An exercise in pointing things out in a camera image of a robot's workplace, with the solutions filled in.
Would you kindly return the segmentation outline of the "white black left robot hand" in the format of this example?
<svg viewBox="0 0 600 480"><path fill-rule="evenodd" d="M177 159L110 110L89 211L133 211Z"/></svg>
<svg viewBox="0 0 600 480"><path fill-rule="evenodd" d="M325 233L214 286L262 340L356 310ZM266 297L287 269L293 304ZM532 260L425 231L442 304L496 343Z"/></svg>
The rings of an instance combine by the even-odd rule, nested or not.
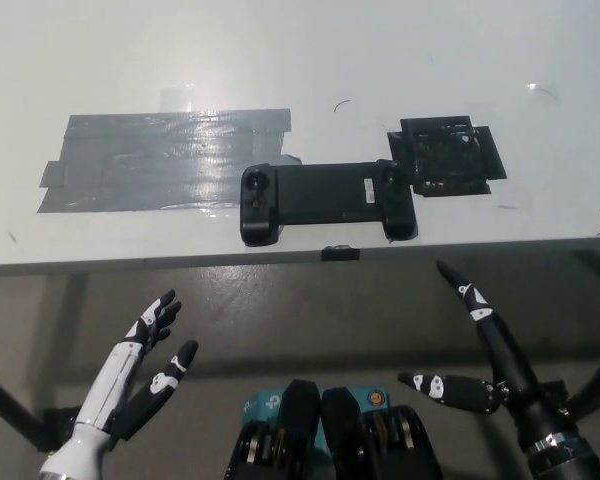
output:
<svg viewBox="0 0 600 480"><path fill-rule="evenodd" d="M197 353L195 340L186 341L135 395L130 392L146 356L171 333L170 326L181 309L175 297L169 290L151 303L113 347L76 418L74 439L107 448L119 440L127 441L173 395Z"/></svg>

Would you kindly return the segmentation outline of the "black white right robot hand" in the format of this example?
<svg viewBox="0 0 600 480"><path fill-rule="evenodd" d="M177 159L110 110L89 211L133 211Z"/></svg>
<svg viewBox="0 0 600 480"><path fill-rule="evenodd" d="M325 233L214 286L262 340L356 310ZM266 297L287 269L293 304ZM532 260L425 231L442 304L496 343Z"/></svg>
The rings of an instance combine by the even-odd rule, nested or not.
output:
<svg viewBox="0 0 600 480"><path fill-rule="evenodd" d="M552 401L509 327L476 285L442 260L436 267L464 304L492 379L401 372L398 381L449 408L476 414L505 408L525 452L553 448L577 437L575 422Z"/></svg>

